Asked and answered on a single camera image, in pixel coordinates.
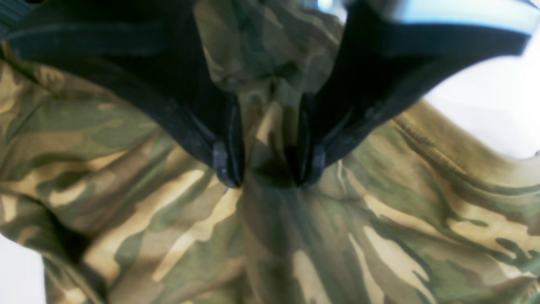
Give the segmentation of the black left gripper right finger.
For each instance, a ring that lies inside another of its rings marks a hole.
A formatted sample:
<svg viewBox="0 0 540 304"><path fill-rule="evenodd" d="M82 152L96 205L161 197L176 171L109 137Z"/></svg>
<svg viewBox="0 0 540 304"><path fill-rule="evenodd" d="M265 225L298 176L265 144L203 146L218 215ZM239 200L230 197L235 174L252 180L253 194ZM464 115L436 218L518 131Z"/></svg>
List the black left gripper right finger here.
<svg viewBox="0 0 540 304"><path fill-rule="evenodd" d="M532 36L529 0L348 0L332 71L302 95L295 182L324 170L378 126L452 75L491 58L519 56Z"/></svg>

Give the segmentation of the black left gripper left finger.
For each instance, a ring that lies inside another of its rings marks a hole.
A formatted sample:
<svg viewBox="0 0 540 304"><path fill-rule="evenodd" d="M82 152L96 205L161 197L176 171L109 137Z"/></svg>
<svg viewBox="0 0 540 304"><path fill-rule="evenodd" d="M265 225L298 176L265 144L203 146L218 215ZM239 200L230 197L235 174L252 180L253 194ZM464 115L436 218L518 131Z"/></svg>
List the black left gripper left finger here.
<svg viewBox="0 0 540 304"><path fill-rule="evenodd" d="M112 91L160 124L227 187L243 182L235 94L212 81L194 0L2 0L13 55Z"/></svg>

